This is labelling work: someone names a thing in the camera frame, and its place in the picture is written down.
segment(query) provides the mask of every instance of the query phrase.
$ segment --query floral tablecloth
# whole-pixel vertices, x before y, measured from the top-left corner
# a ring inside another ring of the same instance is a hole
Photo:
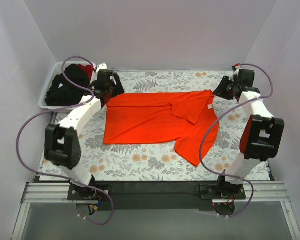
[[[230,71],[120,71],[126,93],[191,92],[214,90]],[[236,105],[216,97],[214,111],[220,116]],[[175,142],[163,144],[105,145],[103,144],[107,107],[91,119],[79,136],[81,161],[98,181],[214,181],[217,175],[201,165],[194,167],[174,151]],[[59,113],[55,122],[62,120]],[[239,141],[248,118],[238,108],[220,121],[217,140],[204,158],[217,172],[227,169],[236,159]],[[42,159],[39,168],[45,173],[63,175],[51,162]],[[249,180],[270,180],[266,164],[260,163],[247,177]],[[41,181],[56,180],[41,176]]]

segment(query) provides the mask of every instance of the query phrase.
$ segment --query red t-shirt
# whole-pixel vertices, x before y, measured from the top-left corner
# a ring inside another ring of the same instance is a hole
[[[177,154],[200,164],[200,143],[217,120],[211,90],[167,93],[125,93],[107,104],[105,144],[159,144],[176,140]],[[207,136],[202,156],[213,146],[216,124]]]

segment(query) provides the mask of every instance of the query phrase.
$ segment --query white laundry basket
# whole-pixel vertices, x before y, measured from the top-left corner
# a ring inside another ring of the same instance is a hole
[[[51,88],[52,86],[52,81],[55,79],[55,77],[59,74],[62,74],[62,64],[64,62],[61,61],[61,62],[58,62],[56,63],[48,78],[46,79],[45,83],[44,83],[44,86],[43,86],[43,89],[41,91],[41,94],[40,94],[40,97],[39,97],[39,107],[42,108],[42,109],[57,109],[57,108],[60,108],[61,106],[47,106],[47,103],[46,103],[46,97],[47,97],[47,92],[49,91],[49,89]],[[68,67],[70,66],[71,64],[81,64],[83,66],[87,66],[89,65],[88,62],[86,61],[68,61],[66,64],[65,64],[65,67]],[[100,64],[98,65],[98,69],[100,68],[100,66],[102,65],[102,67],[104,67],[103,65],[105,65],[105,69],[107,69],[107,65],[105,63],[103,64]],[[95,78],[97,78],[97,74],[93,71],[92,73],[92,77],[91,77],[91,80],[90,80],[90,83],[93,82],[95,80]],[[59,112],[62,112],[62,113],[68,113],[68,112],[71,112],[74,108],[69,108],[69,109],[65,109],[65,110],[62,110],[62,111],[59,111]]]

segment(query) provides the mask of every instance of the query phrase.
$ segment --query wall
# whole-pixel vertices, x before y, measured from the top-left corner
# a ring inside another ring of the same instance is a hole
[[[276,0],[25,0],[57,61],[121,69],[229,69]]]
[[[18,162],[16,136],[40,111],[37,96],[55,61],[25,2],[0,0],[0,240],[11,238],[25,183],[33,177]],[[37,119],[22,137],[21,153],[34,168],[48,119]]]
[[[285,129],[279,153],[269,164],[276,179],[285,182],[300,228],[300,0],[275,4],[245,62],[264,67],[273,79],[274,94],[265,102],[284,119]],[[256,81],[266,94],[266,80]]]

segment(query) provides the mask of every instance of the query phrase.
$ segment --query black cloth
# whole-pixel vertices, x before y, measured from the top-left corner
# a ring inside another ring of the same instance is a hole
[[[90,79],[76,64],[71,64],[65,69],[65,75],[75,84],[87,88]],[[55,76],[52,86],[46,94],[45,102],[47,106],[66,107],[78,104],[86,91],[73,86],[66,80],[63,74]]]

